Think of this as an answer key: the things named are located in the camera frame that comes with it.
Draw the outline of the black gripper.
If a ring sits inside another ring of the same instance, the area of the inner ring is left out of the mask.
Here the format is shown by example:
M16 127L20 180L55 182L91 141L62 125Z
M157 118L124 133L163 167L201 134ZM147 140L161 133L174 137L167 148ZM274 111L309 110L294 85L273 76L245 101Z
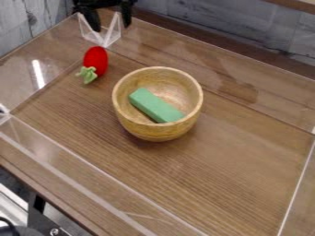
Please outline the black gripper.
M102 31L99 13L95 9L120 6L123 25L126 28L133 24L133 5L138 0L72 0L74 9L84 15L90 27Z

